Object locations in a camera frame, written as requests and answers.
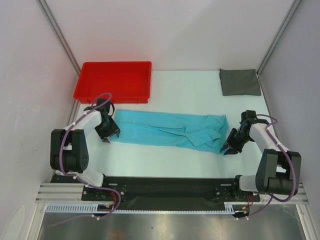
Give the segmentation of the light blue t-shirt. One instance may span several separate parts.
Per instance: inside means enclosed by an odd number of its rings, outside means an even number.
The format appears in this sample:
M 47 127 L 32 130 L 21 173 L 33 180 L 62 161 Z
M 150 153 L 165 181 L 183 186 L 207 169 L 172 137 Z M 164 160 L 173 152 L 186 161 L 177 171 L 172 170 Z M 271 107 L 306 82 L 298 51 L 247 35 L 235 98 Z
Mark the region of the light blue t-shirt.
M 115 122 L 120 135 L 112 136 L 112 142 L 187 148 L 217 154 L 229 130 L 225 115 L 117 110 Z

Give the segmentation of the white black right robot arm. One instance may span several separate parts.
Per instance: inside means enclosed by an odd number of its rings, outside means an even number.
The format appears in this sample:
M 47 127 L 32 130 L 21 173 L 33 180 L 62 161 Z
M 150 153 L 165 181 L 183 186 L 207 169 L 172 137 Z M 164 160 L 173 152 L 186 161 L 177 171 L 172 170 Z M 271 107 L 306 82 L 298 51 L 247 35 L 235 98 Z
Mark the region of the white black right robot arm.
M 248 142 L 255 143 L 261 151 L 261 159 L 255 175 L 238 175 L 237 184 L 230 188 L 231 196 L 242 201 L 249 192 L 267 194 L 279 202 L 287 202 L 297 194 L 300 184 L 302 157 L 291 151 L 271 132 L 272 122 L 259 118 L 254 110 L 241 113 L 239 128 L 233 128 L 220 151 L 224 155 L 236 155 Z

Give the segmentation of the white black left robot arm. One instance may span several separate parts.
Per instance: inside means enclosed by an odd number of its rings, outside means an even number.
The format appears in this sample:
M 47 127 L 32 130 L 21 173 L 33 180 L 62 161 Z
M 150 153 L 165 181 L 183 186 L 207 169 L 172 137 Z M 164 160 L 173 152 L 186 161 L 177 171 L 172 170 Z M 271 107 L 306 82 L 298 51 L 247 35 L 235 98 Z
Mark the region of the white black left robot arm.
M 121 130 L 113 120 L 114 104 L 105 98 L 86 107 L 83 114 L 62 129 L 50 135 L 50 167 L 93 188 L 100 200 L 110 196 L 111 188 L 104 184 L 104 174 L 95 167 L 96 159 L 89 153 L 87 137 L 95 132 L 103 143 L 112 136 L 119 137 Z

